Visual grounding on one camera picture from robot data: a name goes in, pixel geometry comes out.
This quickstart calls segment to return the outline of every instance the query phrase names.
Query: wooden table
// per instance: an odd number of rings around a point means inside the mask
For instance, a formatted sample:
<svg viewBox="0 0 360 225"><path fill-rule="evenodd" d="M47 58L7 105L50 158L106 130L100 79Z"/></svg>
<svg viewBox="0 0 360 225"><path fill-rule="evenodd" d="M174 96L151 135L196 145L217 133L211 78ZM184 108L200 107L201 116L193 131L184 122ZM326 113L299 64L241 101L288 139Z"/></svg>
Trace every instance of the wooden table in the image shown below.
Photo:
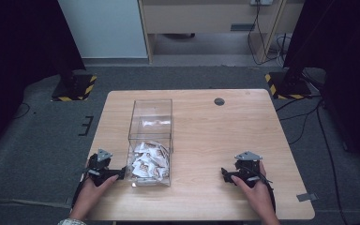
<svg viewBox="0 0 360 225"><path fill-rule="evenodd" d="M104 106L90 154L113 153L111 169L127 163L128 131L135 99L171 98L172 185L132 187L117 181L99 202L92 220L259 219L241 190L223 181L220 168L235 171L235 155L247 150L263 157L277 201L279 219L311 219L306 193L271 98L266 90L112 91ZM225 104L218 106L215 98Z"/></svg>

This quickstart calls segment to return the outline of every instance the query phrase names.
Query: wall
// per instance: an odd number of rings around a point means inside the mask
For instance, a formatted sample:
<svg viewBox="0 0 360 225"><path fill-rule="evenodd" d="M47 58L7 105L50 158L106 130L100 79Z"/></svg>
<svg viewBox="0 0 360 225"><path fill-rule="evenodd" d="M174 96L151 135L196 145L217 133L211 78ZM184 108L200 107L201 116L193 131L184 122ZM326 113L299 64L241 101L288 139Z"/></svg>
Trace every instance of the wall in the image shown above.
<svg viewBox="0 0 360 225"><path fill-rule="evenodd" d="M59 0L82 58L147 58L137 0Z"/></svg>

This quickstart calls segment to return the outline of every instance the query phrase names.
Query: person's right hand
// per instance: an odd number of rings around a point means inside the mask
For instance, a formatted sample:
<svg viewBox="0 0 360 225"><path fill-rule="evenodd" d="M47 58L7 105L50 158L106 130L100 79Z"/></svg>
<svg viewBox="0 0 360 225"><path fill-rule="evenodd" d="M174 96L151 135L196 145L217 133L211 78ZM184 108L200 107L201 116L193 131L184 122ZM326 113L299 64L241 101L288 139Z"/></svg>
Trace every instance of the person's right hand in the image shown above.
<svg viewBox="0 0 360 225"><path fill-rule="evenodd" d="M261 161L260 173L266 176L266 172ZM241 178L237 176L233 175L231 179L245 193L250 206L257 213L257 215L259 215L263 224L279 224L277 215L274 212L273 204L271 203L270 193L268 192L267 185L265 185L261 180L259 180L256 182L253 188L250 188Z"/></svg>
<svg viewBox="0 0 360 225"><path fill-rule="evenodd" d="M118 175L108 178L103 184L96 187L91 178L86 178L78 199L69 214L69 218L85 220L89 211L93 209L101 196L113 185L116 179L118 179Z"/></svg>

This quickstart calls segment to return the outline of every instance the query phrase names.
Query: black cable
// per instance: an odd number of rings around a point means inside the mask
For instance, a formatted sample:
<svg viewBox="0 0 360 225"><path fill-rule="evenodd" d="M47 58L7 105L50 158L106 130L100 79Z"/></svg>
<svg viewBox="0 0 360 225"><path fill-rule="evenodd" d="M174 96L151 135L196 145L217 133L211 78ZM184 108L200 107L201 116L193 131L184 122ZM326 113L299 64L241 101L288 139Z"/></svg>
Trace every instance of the black cable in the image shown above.
<svg viewBox="0 0 360 225"><path fill-rule="evenodd" d="M289 142L289 144L297 143L297 142L303 137L304 130L305 130L305 127L306 127L306 121L307 121L307 119L308 119L308 116L309 116L310 114L314 113L314 111L316 111L316 110L318 109L318 107L321 105L321 102L322 102L322 101L323 101L323 100L321 99L321 100L318 102L317 106L316 106L313 110L311 110L310 112L302 113L302 114L298 114L298 115L294 115L294 116L291 116L291 117L288 117L288 118L279 119L280 121L283 121L283 120L293 119L293 118L295 118L295 117L299 117L299 116L303 116L303 115L306 116L306 117L305 117L305 120L304 120L304 122L303 122L302 131L301 131L299 137L298 137L296 140L294 140L293 142Z"/></svg>
<svg viewBox="0 0 360 225"><path fill-rule="evenodd" d="M285 48L282 49L282 46L278 42L281 38L284 38L284 36L277 37L277 45L278 45L279 49L269 48L268 49L269 53L278 53L278 51L283 51L284 54L288 53L288 51L285 51Z"/></svg>
<svg viewBox="0 0 360 225"><path fill-rule="evenodd" d="M13 117L12 119L19 119L19 118L22 118L23 116L27 115L28 112L30 112L30 109L31 107L27 104L27 103L22 103L22 105L25 105L27 107L27 110L25 113L23 113L22 115L19 115L19 116L16 116L16 117Z"/></svg>
<svg viewBox="0 0 360 225"><path fill-rule="evenodd" d="M310 83L311 85L314 85L317 87L317 89L321 90L323 88L323 83L319 82L317 80L315 80L314 78L312 78L309 73L307 72L307 70L304 68L303 69L303 73L302 73L303 79L305 81L307 81L308 83Z"/></svg>
<svg viewBox="0 0 360 225"><path fill-rule="evenodd" d="M251 54L252 54L252 58L253 58L253 61L255 62L255 64L257 64L257 65L262 65L262 64L264 64L264 63L266 63L266 62L269 62L269 61L274 60L274 59L277 59L277 58L276 58L276 57L275 57L275 58L270 58L270 57L268 57L268 55L267 55L267 53L266 53L265 46L264 46L263 34L262 34L262 32L261 32L261 30L260 30L260 26L259 26L260 1L256 1L256 3L257 3L257 5L256 5L256 9L257 9L257 10L256 10L256 17L255 17L255 20L254 20L254 22L253 22L253 28L254 28L255 26L257 26L257 28L258 28L258 30L259 30L260 38L261 38L261 40L262 40L262 47L263 47L263 49L264 49L264 55L265 55L265 57L267 58L267 60L265 60L264 62L258 63L258 62L256 61L255 57L254 57L252 47L250 46L250 33L251 33L252 29L250 29L250 30L249 30L249 33L247 34L247 45L249 46L249 49L250 49L250 52L251 52Z"/></svg>
<svg viewBox="0 0 360 225"><path fill-rule="evenodd" d="M282 61L283 62L285 62L285 58L283 57L283 49L285 48L285 39L286 39L286 33L285 33L285 35L284 35L284 38L283 38L283 40L282 40L282 47L281 47L281 49L280 49L280 52L279 52L279 55L280 55L280 57L282 58Z"/></svg>
<svg viewBox="0 0 360 225"><path fill-rule="evenodd" d="M338 177L336 175L335 163L334 163L334 160L333 160L332 152L331 152L330 147L329 147L329 143L328 143L327 138L326 138L325 131L323 129L323 122L321 121L320 110L319 109L317 109L317 117L318 117L318 122L320 124L320 128L321 128L323 138L325 140L326 150L328 151L328 155L329 155L331 166L332 166L333 178L334 178L334 181L335 181L335 191L336 191L336 199L337 199L338 210L340 211L340 215L341 215L341 218L343 219L344 224L348 225L347 220L346 220L346 218L344 217L344 214L343 214L343 209L342 209L341 202L340 202L340 195L338 193Z"/></svg>
<svg viewBox="0 0 360 225"><path fill-rule="evenodd" d="M253 173L254 175L258 176L260 180L265 184L267 187L268 193L270 194L271 204L273 205L274 212L277 211L277 204L276 204L276 197L274 196L274 189L270 186L272 181L269 181L261 172L256 173L248 167L241 166L241 168L246 169L247 171Z"/></svg>
<svg viewBox="0 0 360 225"><path fill-rule="evenodd" d="M283 38L282 40L282 45L279 44L279 40ZM287 53L288 51L285 51L285 39L292 39L291 37L286 37L286 33L284 36L280 36L280 37L277 37L277 45L279 46L279 48L283 51L283 53Z"/></svg>
<svg viewBox="0 0 360 225"><path fill-rule="evenodd" d="M81 193L81 190L83 188L83 185L84 185L84 182L89 179L89 175L88 175L88 171L89 171L89 168L86 168L85 171L83 172L82 174L82 180L80 181L80 183L78 184L77 186L77 189L75 190L75 193L74 193L74 197L72 198L72 203L71 203L71 208L73 208L75 206L75 202L78 200L78 196L80 195Z"/></svg>
<svg viewBox="0 0 360 225"><path fill-rule="evenodd" d="M292 101L284 104L283 106L279 107L278 109L276 109L276 112L282 110L283 108L285 108L286 106L294 103L295 101L302 100L302 99L306 99L306 98L308 98L308 99L310 99L310 98L316 98L316 97L320 97L320 96L309 96L309 97L301 97L301 98L294 99L294 100L292 100Z"/></svg>

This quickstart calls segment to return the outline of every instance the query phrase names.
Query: black and yellow tape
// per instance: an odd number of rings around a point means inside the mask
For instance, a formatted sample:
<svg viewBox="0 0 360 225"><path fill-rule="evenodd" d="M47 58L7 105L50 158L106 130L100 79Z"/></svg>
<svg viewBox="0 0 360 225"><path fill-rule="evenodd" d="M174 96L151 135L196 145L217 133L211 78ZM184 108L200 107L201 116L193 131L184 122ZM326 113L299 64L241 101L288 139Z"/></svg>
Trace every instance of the black and yellow tape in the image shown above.
<svg viewBox="0 0 360 225"><path fill-rule="evenodd" d="M309 95L280 95L276 89L276 86L273 83L273 80L271 79L270 74L265 74L265 80L268 83L268 87L270 88L271 95L274 99L300 99L309 97Z"/></svg>
<svg viewBox="0 0 360 225"><path fill-rule="evenodd" d="M69 97L69 96L52 97L52 101L86 100L89 97L90 92L93 89L93 86L95 85L95 81L96 81L97 77L98 76L95 76L95 75L90 77L90 81L87 84L87 86L85 87L83 95L77 96L77 97Z"/></svg>

